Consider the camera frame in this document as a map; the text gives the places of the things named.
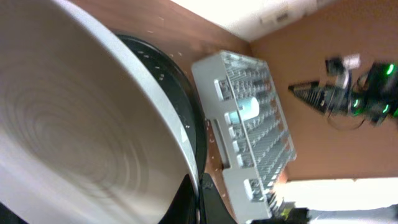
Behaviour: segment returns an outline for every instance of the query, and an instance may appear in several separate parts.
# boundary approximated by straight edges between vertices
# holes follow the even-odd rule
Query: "black cable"
[[[364,89],[364,87],[360,84],[360,81],[365,77],[365,76],[367,76],[368,75],[368,73],[364,73],[364,74],[362,74],[357,80],[356,80],[356,82],[354,83],[354,85],[351,87],[351,89],[350,89],[350,91],[353,91],[354,90],[354,87],[355,87],[355,85],[357,85],[358,86],[358,88],[359,88],[359,91],[365,91],[365,89]],[[331,119],[331,110],[329,111],[329,115],[328,115],[328,124],[330,125],[330,126],[332,126],[333,128],[335,128],[336,130],[339,130],[339,131],[352,131],[352,130],[356,130],[356,129],[358,129],[358,128],[360,128],[361,126],[362,126],[362,124],[365,122],[365,119],[363,119],[359,124],[357,124],[356,126],[353,126],[353,127],[341,127],[340,125],[338,125],[337,123],[335,123],[332,119]]]
[[[359,124],[357,124],[356,126],[353,126],[353,127],[350,127],[350,128],[348,128],[348,127],[341,127],[341,126],[339,126],[338,124],[336,124],[333,120],[331,120],[331,111],[329,112],[329,115],[328,115],[328,124],[329,124],[330,126],[332,126],[333,128],[335,128],[336,130],[339,130],[339,131],[352,131],[352,130],[356,130],[356,129],[360,128],[364,122],[365,122],[365,119],[363,119],[363,120],[362,120]]]
[[[362,75],[356,80],[356,82],[355,82],[355,84],[353,85],[353,88],[352,88],[352,89],[354,89],[355,85],[357,85],[359,91],[361,91],[361,92],[365,91],[365,90],[364,90],[364,87],[361,86],[360,81],[361,81],[365,76],[367,76],[367,75],[368,75],[368,73],[362,74]]]

